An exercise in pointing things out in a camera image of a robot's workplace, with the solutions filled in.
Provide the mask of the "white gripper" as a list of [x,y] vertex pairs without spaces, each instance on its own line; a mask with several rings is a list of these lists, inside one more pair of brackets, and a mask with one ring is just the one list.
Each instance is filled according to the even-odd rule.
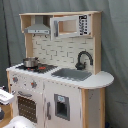
[[8,93],[3,89],[0,89],[0,103],[7,105],[11,104],[14,100],[14,95],[12,93]]

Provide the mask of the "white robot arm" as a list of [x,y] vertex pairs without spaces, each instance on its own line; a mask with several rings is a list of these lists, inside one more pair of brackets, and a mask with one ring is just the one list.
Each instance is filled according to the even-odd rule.
[[[0,104],[8,105],[14,100],[14,95],[8,93],[0,88]],[[0,108],[0,121],[4,118],[4,111]],[[23,116],[14,117],[6,126],[3,128],[35,128],[34,124]]]

